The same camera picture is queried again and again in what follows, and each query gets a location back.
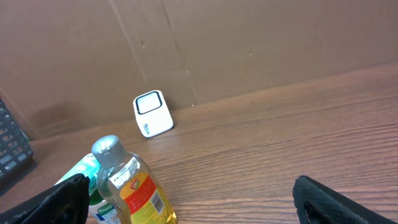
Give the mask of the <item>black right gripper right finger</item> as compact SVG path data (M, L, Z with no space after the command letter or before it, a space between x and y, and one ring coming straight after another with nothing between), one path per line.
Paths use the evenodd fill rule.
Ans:
M300 224L397 224L305 175L292 194Z

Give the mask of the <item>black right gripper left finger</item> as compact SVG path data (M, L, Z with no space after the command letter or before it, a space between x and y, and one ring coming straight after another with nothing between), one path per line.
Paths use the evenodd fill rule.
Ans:
M90 178L75 174L1 214L1 224L85 224Z

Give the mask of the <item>green white Knorr container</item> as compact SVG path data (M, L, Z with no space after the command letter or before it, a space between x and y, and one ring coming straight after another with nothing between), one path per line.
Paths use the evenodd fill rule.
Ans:
M98 224L121 224L116 208L108 203L99 193L97 188L97 175L100 168L99 162L92 153L85 155L78 161L56 184L68 179L75 174L83 174L90 179L90 202L88 213Z

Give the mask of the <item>yellow liquid bottle grey cap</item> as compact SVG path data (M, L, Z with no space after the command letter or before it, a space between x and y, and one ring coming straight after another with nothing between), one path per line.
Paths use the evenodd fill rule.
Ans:
M100 138L92 145L91 153L100 164L97 189L115 207L122 223L178 223L171 203L148 165L125 150L117 136Z

